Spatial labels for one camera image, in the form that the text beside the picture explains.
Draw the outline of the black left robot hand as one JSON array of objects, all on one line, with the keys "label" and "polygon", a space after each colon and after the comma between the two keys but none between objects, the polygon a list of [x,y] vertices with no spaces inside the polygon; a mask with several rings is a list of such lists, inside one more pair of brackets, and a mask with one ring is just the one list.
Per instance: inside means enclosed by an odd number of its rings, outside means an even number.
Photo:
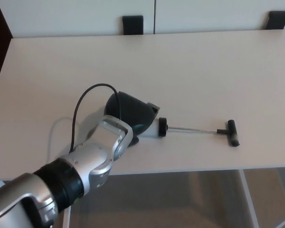
[{"label": "black left robot hand", "polygon": [[119,118],[132,128],[133,139],[129,144],[131,147],[139,142],[138,135],[151,126],[160,107],[150,102],[145,103],[121,91],[117,95],[121,106],[118,107],[116,95],[113,94],[105,105],[104,114]]}]

